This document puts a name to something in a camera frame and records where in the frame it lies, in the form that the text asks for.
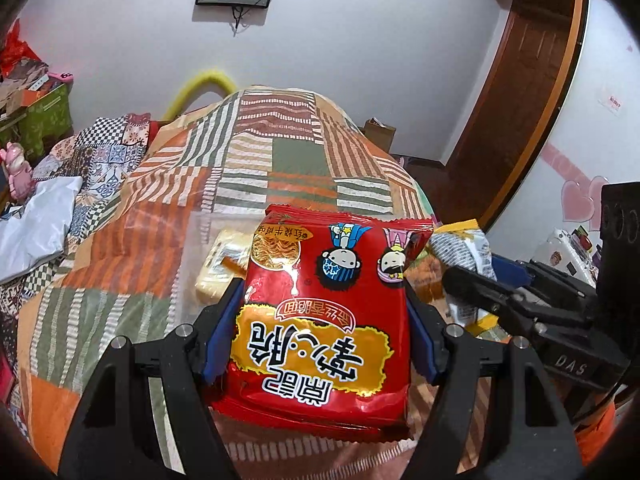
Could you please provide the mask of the orange sleeve forearm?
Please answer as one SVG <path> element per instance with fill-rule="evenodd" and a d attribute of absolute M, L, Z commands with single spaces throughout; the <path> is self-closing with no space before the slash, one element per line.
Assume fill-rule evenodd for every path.
<path fill-rule="evenodd" d="M 615 403 L 610 401 L 595 422 L 576 431 L 576 442 L 584 466 L 588 466 L 602 451 L 614 429 Z"/>

